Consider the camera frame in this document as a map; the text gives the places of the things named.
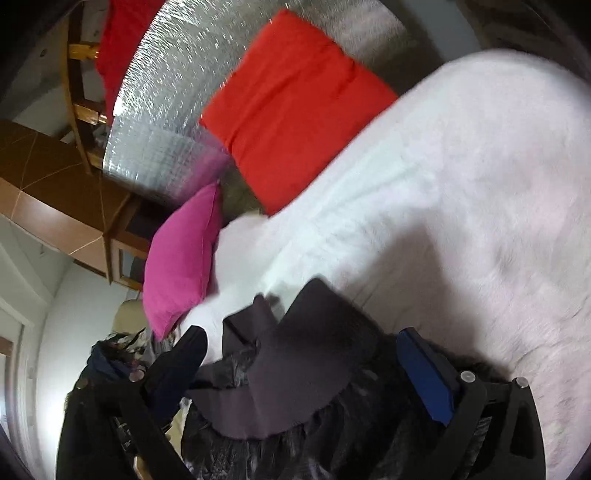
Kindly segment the pile of dark clothes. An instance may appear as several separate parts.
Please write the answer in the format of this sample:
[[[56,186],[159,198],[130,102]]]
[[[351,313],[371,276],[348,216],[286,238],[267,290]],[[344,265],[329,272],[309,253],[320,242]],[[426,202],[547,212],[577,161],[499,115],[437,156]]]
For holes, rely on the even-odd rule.
[[[150,361],[147,359],[152,335],[147,328],[136,333],[112,332],[105,339],[95,343],[86,364],[66,395],[64,409],[75,390],[91,384],[113,383],[123,380],[139,382],[144,379]]]

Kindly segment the white bedspread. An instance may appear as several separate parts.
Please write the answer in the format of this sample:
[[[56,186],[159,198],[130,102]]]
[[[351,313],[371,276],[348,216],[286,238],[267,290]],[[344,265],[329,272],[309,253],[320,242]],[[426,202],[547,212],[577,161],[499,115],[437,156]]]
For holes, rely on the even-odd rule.
[[[389,332],[412,326],[529,380],[551,479],[590,444],[590,87],[509,51],[404,94],[271,217],[219,235],[214,290],[181,328],[321,277]]]

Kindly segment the silver foil insulation panel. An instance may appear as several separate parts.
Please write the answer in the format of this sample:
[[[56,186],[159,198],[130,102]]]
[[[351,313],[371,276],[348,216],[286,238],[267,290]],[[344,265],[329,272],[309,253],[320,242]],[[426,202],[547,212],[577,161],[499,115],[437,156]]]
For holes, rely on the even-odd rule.
[[[310,21],[373,71],[416,44],[379,1],[167,1],[116,96],[104,173],[168,205],[211,183],[229,156],[198,124],[201,112],[281,9]]]

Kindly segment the wooden cabinet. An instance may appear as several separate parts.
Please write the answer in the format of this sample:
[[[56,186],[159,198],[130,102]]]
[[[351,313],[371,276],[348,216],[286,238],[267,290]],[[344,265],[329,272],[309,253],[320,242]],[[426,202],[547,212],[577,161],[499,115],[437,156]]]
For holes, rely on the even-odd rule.
[[[169,210],[89,171],[56,138],[2,120],[0,142],[1,214],[108,282],[140,291]]]

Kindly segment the wooden stair railing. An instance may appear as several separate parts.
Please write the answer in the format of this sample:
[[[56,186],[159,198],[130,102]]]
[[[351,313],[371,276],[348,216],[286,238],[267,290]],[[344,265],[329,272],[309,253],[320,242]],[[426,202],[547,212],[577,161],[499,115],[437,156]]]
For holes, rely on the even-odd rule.
[[[85,4],[77,1],[64,20],[60,75],[74,144],[86,171],[93,174],[102,169],[105,151],[97,142],[95,132],[108,125],[108,117],[103,100],[86,96],[84,68],[94,68],[99,44],[82,38]]]

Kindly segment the magenta pillow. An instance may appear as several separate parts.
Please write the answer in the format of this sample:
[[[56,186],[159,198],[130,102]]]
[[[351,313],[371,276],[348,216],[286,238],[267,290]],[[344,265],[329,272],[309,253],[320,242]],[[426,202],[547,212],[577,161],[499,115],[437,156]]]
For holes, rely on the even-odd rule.
[[[221,187],[212,183],[155,233],[145,264],[142,303],[157,339],[166,337],[206,297],[221,225]]]

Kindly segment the black quilted jacket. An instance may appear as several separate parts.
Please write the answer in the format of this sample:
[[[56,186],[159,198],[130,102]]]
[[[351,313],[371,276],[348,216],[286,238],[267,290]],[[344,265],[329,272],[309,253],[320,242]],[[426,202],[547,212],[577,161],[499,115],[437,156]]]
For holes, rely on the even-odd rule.
[[[398,333],[317,279],[283,318],[256,297],[223,327],[221,360],[189,390],[181,450],[193,477],[415,479],[443,428],[398,362]],[[427,342],[458,371],[499,382]]]

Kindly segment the red blanket on railing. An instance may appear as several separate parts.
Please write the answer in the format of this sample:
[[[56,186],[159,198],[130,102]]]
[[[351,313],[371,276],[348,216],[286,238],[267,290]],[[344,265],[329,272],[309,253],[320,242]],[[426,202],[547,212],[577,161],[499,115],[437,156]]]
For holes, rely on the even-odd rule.
[[[104,91],[107,122],[113,121],[115,101],[127,68],[164,0],[111,0],[95,67]]]

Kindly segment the red pillow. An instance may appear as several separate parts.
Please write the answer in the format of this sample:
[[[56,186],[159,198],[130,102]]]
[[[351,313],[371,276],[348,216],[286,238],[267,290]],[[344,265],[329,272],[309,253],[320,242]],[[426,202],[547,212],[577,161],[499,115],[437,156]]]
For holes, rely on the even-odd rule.
[[[250,43],[199,123],[224,145],[273,215],[396,99],[322,30],[281,10]]]

